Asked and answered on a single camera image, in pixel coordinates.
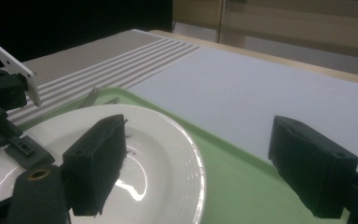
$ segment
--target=green tray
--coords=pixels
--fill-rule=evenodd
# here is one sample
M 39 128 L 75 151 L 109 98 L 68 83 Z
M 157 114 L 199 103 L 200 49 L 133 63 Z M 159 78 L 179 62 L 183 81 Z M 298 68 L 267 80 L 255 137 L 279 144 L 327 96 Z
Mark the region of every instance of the green tray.
M 95 104 L 102 105 L 115 97 L 119 97 L 119 104 L 147 107 L 176 120 L 197 143 L 204 161 L 207 183 L 201 223 L 347 222 L 348 211 L 344 211 L 341 219 L 314 217 L 278 176 L 273 166 L 129 91 L 103 89 Z M 26 130 L 43 120 L 71 111 L 77 108 L 81 101 L 82 99 L 74 101 L 21 127 Z

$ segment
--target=plate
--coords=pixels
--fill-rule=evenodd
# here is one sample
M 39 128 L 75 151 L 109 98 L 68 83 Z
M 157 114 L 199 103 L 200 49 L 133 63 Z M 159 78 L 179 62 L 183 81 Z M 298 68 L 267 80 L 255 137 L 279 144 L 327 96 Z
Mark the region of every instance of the plate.
M 127 158 L 103 214 L 73 223 L 200 223 L 205 170 L 200 152 L 174 120 L 134 105 L 98 105 L 42 122 L 25 132 L 62 163 L 62 153 L 98 120 L 123 114 Z M 0 201 L 24 170 L 0 148 Z

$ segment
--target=striped tablecloth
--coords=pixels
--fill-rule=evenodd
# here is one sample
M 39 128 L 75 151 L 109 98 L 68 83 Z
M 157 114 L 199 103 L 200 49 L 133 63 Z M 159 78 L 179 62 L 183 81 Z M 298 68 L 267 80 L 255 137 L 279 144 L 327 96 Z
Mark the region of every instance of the striped tablecloth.
M 131 30 L 24 64 L 36 73 L 42 105 L 8 112 L 19 125 L 87 94 L 128 88 L 201 50 L 200 46 Z

